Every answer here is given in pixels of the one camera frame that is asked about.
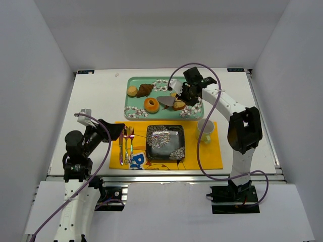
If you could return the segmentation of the sliced bread piece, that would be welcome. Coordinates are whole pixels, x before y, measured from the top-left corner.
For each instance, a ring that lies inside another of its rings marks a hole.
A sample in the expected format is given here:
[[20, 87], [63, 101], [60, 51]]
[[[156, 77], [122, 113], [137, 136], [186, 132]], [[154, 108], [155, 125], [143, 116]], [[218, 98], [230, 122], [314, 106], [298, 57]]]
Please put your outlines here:
[[186, 107], [186, 104], [182, 100], [178, 99], [176, 95], [177, 94], [175, 92], [170, 94], [170, 96], [175, 97], [175, 101], [173, 103], [172, 108], [174, 111], [182, 110]]

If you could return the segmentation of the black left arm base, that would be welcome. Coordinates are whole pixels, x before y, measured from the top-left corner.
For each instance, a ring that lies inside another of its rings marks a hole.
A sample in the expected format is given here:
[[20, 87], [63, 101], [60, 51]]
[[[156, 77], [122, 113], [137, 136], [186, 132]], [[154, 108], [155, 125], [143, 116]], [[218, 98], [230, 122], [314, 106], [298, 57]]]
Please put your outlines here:
[[126, 204], [127, 198], [128, 188], [126, 186], [106, 186], [102, 177], [95, 177], [89, 183], [89, 187], [98, 190], [100, 194], [95, 205], [95, 211], [123, 211], [123, 204]]

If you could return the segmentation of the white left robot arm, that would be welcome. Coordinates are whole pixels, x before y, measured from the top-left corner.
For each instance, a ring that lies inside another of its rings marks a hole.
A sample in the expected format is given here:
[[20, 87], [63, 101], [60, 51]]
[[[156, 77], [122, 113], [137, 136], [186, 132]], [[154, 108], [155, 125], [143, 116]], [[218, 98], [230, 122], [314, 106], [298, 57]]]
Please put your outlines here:
[[100, 143], [117, 140], [125, 127], [102, 119], [88, 122], [85, 132], [70, 131], [65, 136], [64, 202], [54, 241], [86, 241], [95, 206], [101, 197], [102, 179], [92, 172], [90, 154]]

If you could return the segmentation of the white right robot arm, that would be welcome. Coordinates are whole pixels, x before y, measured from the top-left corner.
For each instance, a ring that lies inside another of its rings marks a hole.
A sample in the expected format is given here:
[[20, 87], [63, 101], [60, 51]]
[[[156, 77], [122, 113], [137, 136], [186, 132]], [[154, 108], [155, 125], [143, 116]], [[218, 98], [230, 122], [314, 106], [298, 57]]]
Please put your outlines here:
[[198, 98], [212, 105], [228, 121], [228, 143], [233, 149], [232, 170], [228, 186], [239, 194], [251, 187], [251, 163], [255, 149], [262, 139], [259, 110], [234, 100], [223, 89], [217, 74], [204, 78], [197, 67], [184, 73], [185, 83], [177, 92], [178, 98], [187, 105], [195, 105]]

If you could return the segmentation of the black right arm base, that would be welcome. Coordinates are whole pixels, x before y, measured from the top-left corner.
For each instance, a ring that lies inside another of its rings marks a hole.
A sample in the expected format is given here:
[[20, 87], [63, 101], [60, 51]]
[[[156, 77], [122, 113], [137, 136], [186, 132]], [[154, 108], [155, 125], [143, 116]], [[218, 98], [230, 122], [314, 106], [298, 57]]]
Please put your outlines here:
[[259, 214], [258, 196], [255, 186], [235, 193], [232, 186], [212, 186], [206, 198], [211, 201], [213, 214]]

